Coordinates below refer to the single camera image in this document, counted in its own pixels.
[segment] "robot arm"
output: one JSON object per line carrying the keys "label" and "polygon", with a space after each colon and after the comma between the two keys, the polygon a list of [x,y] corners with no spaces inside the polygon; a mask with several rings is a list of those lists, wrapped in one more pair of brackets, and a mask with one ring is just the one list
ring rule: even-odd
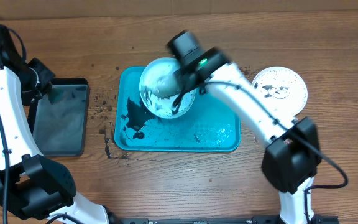
{"label": "robot arm", "polygon": [[[82,223],[120,223],[102,205],[96,205],[78,193],[67,168],[44,158],[34,142],[23,105],[42,97],[54,74],[36,58],[29,64],[17,60],[11,37],[6,27],[0,25],[0,59],[4,55],[9,56],[0,60],[0,115],[10,152],[10,179],[8,184],[2,181],[6,167],[0,135],[0,205],[2,191],[7,184],[7,209],[21,219],[51,219],[63,213]],[[31,75],[36,82],[32,82],[33,87],[27,88],[23,85],[32,80],[28,77]],[[17,184],[24,174],[29,180]]]}
{"label": "robot arm", "polygon": [[[183,93],[175,102],[180,102],[184,93],[205,86],[235,111],[266,149],[262,171],[279,191],[281,220],[286,224],[307,223],[303,193],[313,183],[321,159],[291,136],[296,133],[319,150],[314,123],[308,118],[297,122],[296,118],[270,108],[234,62],[218,49],[205,52],[191,33],[178,34],[168,48],[181,64],[175,79]],[[310,197],[308,194],[307,211],[312,219]]]}
{"label": "robot arm", "polygon": [[[287,224],[306,223],[303,191],[313,183],[321,159],[296,141],[285,144],[285,140],[294,132],[319,149],[313,122],[304,119],[296,123],[293,117],[264,106],[263,97],[235,63],[216,49],[204,52],[190,33],[174,37],[168,48],[181,63],[178,77],[181,89],[186,92],[198,85],[205,86],[239,115],[266,149],[262,171],[280,192],[281,220]],[[0,137],[0,205],[2,190],[9,184],[8,210],[21,219],[51,219],[67,214],[82,223],[122,224],[107,208],[78,193],[67,168],[42,156],[32,139],[22,104],[28,105],[46,94],[53,77],[36,58],[29,64],[19,60],[6,27],[0,25],[0,114],[11,149],[9,176],[12,176],[9,183],[2,182],[6,167]],[[18,186],[22,174],[27,174],[29,180]],[[310,194],[307,198],[311,218]]]}

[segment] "wooden table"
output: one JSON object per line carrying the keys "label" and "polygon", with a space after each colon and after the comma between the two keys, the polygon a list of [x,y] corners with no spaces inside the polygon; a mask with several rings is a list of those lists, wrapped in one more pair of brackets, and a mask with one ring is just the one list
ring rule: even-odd
{"label": "wooden table", "polygon": [[[188,29],[206,49],[214,45],[223,49],[249,80],[273,65],[301,75],[309,98],[298,117],[316,121],[322,150],[350,178],[345,189],[313,190],[313,208],[323,215],[338,215],[341,223],[358,223],[358,11],[0,23],[21,35],[28,58],[41,59],[59,78],[89,81],[85,152],[55,160],[69,168],[79,192],[118,216],[219,218],[279,212],[278,193],[260,170],[264,150],[245,125],[240,147],[229,154],[125,152],[112,141],[110,152],[118,158],[108,159],[104,151],[99,130],[106,127],[108,133],[114,132],[120,74],[127,67],[168,56],[167,41]],[[103,112],[94,115],[101,106]],[[342,181],[325,162],[318,171],[317,184]]]}

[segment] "white bowl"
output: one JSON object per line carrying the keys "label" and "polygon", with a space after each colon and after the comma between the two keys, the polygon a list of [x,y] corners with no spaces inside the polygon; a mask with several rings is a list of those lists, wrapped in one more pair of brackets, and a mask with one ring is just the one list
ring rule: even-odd
{"label": "white bowl", "polygon": [[173,119],[178,118],[185,114],[191,107],[196,96],[196,90],[192,90],[183,96],[178,112],[175,114],[176,108],[172,106],[172,103],[178,97],[179,94],[171,96],[169,98],[159,98],[151,93],[150,89],[155,89],[157,80],[165,75],[172,75],[180,68],[179,62],[174,58],[158,58],[152,61],[144,69],[139,82],[140,98],[144,105],[154,115],[165,118]]}

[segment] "blue tray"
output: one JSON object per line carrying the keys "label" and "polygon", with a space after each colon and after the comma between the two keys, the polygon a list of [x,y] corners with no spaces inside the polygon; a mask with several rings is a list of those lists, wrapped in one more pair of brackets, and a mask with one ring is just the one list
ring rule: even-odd
{"label": "blue tray", "polygon": [[241,141],[240,120],[211,95],[199,95],[181,117],[162,119],[143,104],[139,80],[145,67],[130,67],[120,79],[114,140],[131,151],[231,152]]}

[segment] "black cable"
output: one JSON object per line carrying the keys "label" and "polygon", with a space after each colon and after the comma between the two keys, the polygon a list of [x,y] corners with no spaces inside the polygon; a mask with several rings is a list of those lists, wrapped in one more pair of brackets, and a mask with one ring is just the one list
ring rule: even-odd
{"label": "black cable", "polygon": [[5,155],[5,181],[4,181],[4,193],[3,193],[3,203],[2,203],[2,220],[4,224],[7,224],[7,194],[8,194],[8,185],[9,185],[9,150],[7,148],[7,142],[5,137],[4,126],[2,125],[2,119],[0,115],[0,134],[2,146],[4,148]]}
{"label": "black cable", "polygon": [[[255,103],[257,103],[264,111],[265,113],[274,120],[275,123],[277,123],[283,130],[288,131],[288,129],[280,122],[280,120],[278,120],[277,118],[275,118],[270,111],[253,95],[251,94],[248,90],[246,90],[245,88],[243,88],[240,84],[235,84],[235,83],[231,83],[231,82],[224,82],[224,81],[209,81],[209,82],[205,82],[205,83],[201,83],[200,85],[198,85],[196,88],[200,88],[200,87],[205,87],[206,85],[209,84],[218,84],[218,85],[227,85],[227,86],[231,86],[234,87],[237,90],[241,90],[243,93],[245,93],[246,95],[248,95],[250,98],[252,98],[252,100],[255,101]],[[175,101],[173,102],[175,104],[175,102],[177,102],[178,100],[181,100],[181,98],[183,98],[183,96],[188,93],[180,93],[179,96],[175,99]],[[308,194],[309,191],[311,189],[340,189],[345,187],[348,183],[349,183],[349,179],[347,178],[346,173],[340,168],[339,165],[337,165],[334,161],[332,161],[328,156],[324,155],[320,150],[318,150],[317,148],[315,148],[312,144],[310,144],[308,141],[304,140],[303,138],[301,138],[299,135],[293,133],[293,132],[289,132],[290,137],[293,140],[298,141],[299,143],[301,143],[302,145],[304,145],[304,147],[307,147],[309,150],[313,151],[315,154],[317,154],[319,157],[321,157],[322,159],[324,159],[329,165],[333,166],[336,170],[339,171],[339,173],[341,173],[341,175],[344,178],[344,182],[338,185],[313,185],[310,187],[307,187],[304,190],[304,200],[305,200],[305,216],[306,216],[306,221],[308,222],[308,224],[310,224],[310,219],[309,219],[309,213],[308,213]]]}
{"label": "black cable", "polygon": [[[196,86],[196,88],[202,88],[205,87],[206,85],[210,85],[210,84],[218,84],[218,85],[227,85],[227,86],[231,86],[234,87],[237,90],[241,90],[243,93],[245,93],[246,95],[248,95],[252,100],[255,101],[256,104],[258,104],[258,106],[270,117],[272,118],[277,124],[279,124],[280,127],[282,127],[284,130],[288,130],[286,127],[284,127],[280,121],[274,117],[274,115],[271,114],[271,112],[265,107],[265,105],[263,105],[253,94],[251,94],[250,92],[248,92],[248,90],[246,90],[245,88],[242,87],[242,85],[240,84],[235,84],[235,83],[231,83],[231,82],[225,82],[225,81],[208,81],[208,82],[204,82],[201,83],[199,85]],[[182,92],[179,94],[179,96],[175,99],[175,101],[173,101],[173,106],[176,106],[177,104],[179,104],[179,102],[181,101],[181,99],[183,98],[183,96],[190,92],[186,91],[186,92]]]}
{"label": "black cable", "polygon": [[338,184],[338,185],[313,185],[313,186],[307,187],[305,189],[305,191],[303,192],[303,196],[304,196],[304,199],[305,199],[305,216],[306,216],[306,221],[308,222],[308,224],[310,224],[309,213],[308,213],[308,194],[309,194],[309,191],[311,189],[340,189],[340,188],[345,187],[349,183],[349,179],[347,178],[346,173],[340,168],[339,165],[337,165],[329,157],[324,155],[320,150],[315,148],[308,141],[305,141],[303,138],[299,137],[298,135],[296,135],[294,133],[290,133],[290,137],[292,139],[300,142],[302,145],[304,145],[308,149],[312,150],[315,154],[317,154],[319,157],[321,157],[326,162],[328,162],[328,164],[333,166],[336,170],[338,170],[341,173],[341,175],[343,176],[343,178],[344,178],[344,182],[341,183],[341,184]]}
{"label": "black cable", "polygon": [[74,217],[71,217],[67,214],[59,214],[59,215],[56,215],[54,216],[53,218],[51,218],[46,224],[51,224],[53,223],[53,221],[55,221],[56,219],[58,218],[63,218],[64,220],[65,219],[68,219],[70,221],[72,221],[73,223],[76,223],[76,224],[83,224],[82,222],[78,221],[77,219],[75,219]]}
{"label": "black cable", "polygon": [[8,30],[11,31],[19,39],[20,45],[22,46],[22,60],[23,60],[23,63],[25,63],[25,60],[27,58],[27,52],[25,51],[23,40],[20,38],[19,34],[17,34],[16,31],[14,31],[11,28],[8,28]]}

